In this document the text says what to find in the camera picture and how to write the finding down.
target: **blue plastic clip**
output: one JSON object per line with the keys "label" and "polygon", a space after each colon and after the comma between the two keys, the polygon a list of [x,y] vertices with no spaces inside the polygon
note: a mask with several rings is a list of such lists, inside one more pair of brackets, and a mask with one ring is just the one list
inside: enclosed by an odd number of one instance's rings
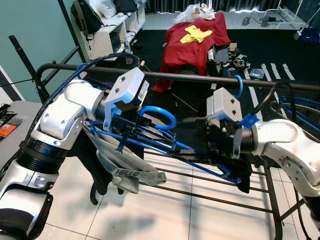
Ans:
{"label": "blue plastic clip", "polygon": [[252,116],[250,113],[246,115],[239,124],[241,126],[244,126],[247,129],[250,129],[256,122],[258,122],[260,119],[256,116]]}

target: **shelf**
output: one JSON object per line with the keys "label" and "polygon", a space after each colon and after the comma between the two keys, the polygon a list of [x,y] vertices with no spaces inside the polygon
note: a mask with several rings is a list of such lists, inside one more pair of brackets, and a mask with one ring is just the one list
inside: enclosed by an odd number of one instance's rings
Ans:
{"label": "shelf", "polygon": [[[90,5],[94,10],[96,10],[95,7],[99,1],[100,0],[89,0]],[[116,51],[117,53],[121,53],[125,50],[125,45],[123,42],[126,39],[129,43],[133,41],[136,34],[146,21],[144,4],[139,4],[137,6],[137,11],[129,12],[128,15],[124,14],[123,16],[119,17],[117,14],[110,19],[106,19],[100,15],[103,24],[107,26],[101,27],[94,34],[94,40],[90,41],[90,43],[86,41],[86,36],[84,33],[80,32],[81,41],[83,42],[85,48],[84,50],[86,51],[90,60],[107,56],[114,52],[112,48],[111,33],[117,33],[120,41],[122,42],[121,47]],[[107,61],[114,61],[116,59],[117,58],[115,57],[108,59]]]}
{"label": "shelf", "polygon": [[116,26],[104,26],[101,27],[98,32],[112,32],[115,28],[117,28],[120,24],[122,24],[126,19],[128,18],[127,15],[123,15],[118,17],[118,15],[114,15],[110,19],[106,19],[104,17],[101,18],[104,25],[116,25]]}
{"label": "shelf", "polygon": [[133,32],[126,33],[126,39],[128,40],[129,43],[132,41],[132,39],[134,39],[135,36],[136,35]]}
{"label": "shelf", "polygon": [[118,51],[116,51],[116,53],[122,53],[122,51],[125,50],[125,45],[123,43],[121,43],[121,47],[118,49]]}

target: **white bag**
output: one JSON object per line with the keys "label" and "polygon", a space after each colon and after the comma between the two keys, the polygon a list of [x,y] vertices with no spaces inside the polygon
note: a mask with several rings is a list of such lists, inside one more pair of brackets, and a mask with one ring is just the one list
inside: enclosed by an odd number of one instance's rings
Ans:
{"label": "white bag", "polygon": [[208,6],[204,3],[189,5],[185,11],[180,13],[175,19],[174,22],[177,23],[191,23],[197,19],[215,19],[215,13],[212,9],[209,9]]}
{"label": "white bag", "polygon": [[205,13],[200,11],[200,14],[194,14],[196,12],[196,9],[200,9],[200,3],[189,5],[185,11],[180,13],[176,18],[174,19],[174,22],[177,23],[191,23],[194,22],[197,19],[203,19],[205,18]]}
{"label": "white bag", "polygon": [[111,0],[102,0],[95,7],[106,19],[112,18],[117,13],[116,6]]}

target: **white tile floor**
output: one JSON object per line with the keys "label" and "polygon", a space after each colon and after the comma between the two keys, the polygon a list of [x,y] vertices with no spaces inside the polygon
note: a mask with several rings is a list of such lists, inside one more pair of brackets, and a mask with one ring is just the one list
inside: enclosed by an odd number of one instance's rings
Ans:
{"label": "white tile floor", "polygon": [[[149,14],[145,16],[145,24],[143,26],[144,30],[167,30],[171,28],[175,22],[174,19],[179,12],[176,13],[157,13],[157,14]],[[227,29],[276,29],[277,25],[275,23],[269,22],[267,27],[261,27],[261,18],[264,17],[264,12],[224,12],[225,23]],[[276,17],[277,20],[282,20],[287,22],[286,19],[283,19],[283,13],[280,15],[278,12],[269,12],[268,15],[270,17]],[[245,17],[251,17],[249,24],[246,26],[242,26],[241,23]],[[304,23],[300,18],[295,20],[296,22]],[[303,25],[299,24],[282,24],[279,29],[299,29]]]}
{"label": "white tile floor", "polygon": [[[216,178],[169,157],[145,154],[145,160],[157,168]],[[282,179],[282,171],[272,168],[271,172],[280,214],[283,214],[295,204],[293,186]],[[251,190],[246,194],[236,187],[198,178],[172,173],[166,176],[167,183],[163,186],[168,188],[270,208],[269,196],[260,191]],[[252,187],[265,189],[267,186],[262,175],[253,174],[250,179]],[[105,196],[97,195],[98,205],[94,206],[89,197],[92,182],[91,175],[76,157],[65,160],[50,191],[53,205],[40,240],[271,240],[275,235],[269,213],[149,186],[141,185],[139,194],[118,195],[111,184]],[[319,232],[305,206],[302,212],[309,234],[316,239]],[[305,239],[296,213],[283,222],[283,239]]]}

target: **gray table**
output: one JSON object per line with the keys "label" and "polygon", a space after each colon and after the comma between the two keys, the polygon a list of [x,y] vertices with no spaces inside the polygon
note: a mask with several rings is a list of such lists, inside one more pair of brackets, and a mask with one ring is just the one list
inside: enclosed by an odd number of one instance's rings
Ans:
{"label": "gray table", "polygon": [[10,104],[8,111],[17,115],[15,118],[22,119],[22,123],[0,141],[0,169],[17,152],[19,144],[27,135],[27,132],[42,104],[31,101],[14,101]]}

